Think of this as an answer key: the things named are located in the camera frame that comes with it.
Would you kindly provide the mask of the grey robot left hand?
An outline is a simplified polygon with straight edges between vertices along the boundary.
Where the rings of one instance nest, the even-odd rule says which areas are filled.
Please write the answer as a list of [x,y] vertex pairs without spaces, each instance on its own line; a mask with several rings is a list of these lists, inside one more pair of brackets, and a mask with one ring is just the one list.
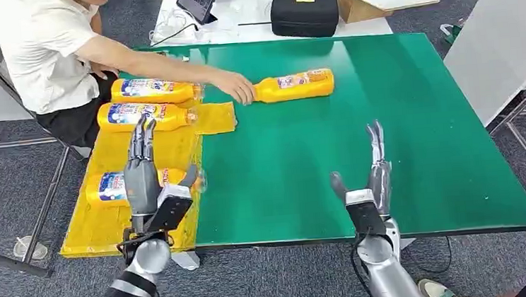
[[171,231],[178,227],[193,204],[191,188],[201,176],[191,164],[185,176],[173,184],[161,185],[154,164],[153,132],[156,121],[142,115],[131,136],[124,185],[135,234]]

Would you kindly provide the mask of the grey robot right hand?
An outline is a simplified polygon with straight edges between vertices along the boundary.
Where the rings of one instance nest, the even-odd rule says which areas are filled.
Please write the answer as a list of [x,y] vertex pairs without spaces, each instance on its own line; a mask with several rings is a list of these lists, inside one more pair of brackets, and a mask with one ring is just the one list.
[[336,196],[342,201],[356,229],[361,229],[362,223],[391,218],[390,200],[392,186],[390,173],[392,164],[385,158],[384,130],[379,121],[366,125],[372,149],[372,162],[366,187],[359,190],[348,190],[341,175],[332,171],[329,175],[330,184]]

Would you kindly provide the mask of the person's left hand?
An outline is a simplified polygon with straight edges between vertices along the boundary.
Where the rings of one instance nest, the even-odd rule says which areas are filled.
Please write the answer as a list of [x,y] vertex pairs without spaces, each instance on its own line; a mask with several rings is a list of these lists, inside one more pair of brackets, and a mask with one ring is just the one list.
[[99,64],[97,62],[90,62],[90,68],[94,74],[103,79],[107,79],[108,74],[113,74],[115,78],[117,78],[119,75],[119,71],[116,68]]

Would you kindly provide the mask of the person's right hand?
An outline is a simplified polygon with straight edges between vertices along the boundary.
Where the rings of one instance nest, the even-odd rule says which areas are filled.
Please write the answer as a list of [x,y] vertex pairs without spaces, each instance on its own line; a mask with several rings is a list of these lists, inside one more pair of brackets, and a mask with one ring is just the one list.
[[249,105],[255,101],[254,85],[241,74],[219,69],[210,75],[209,83],[243,105]]

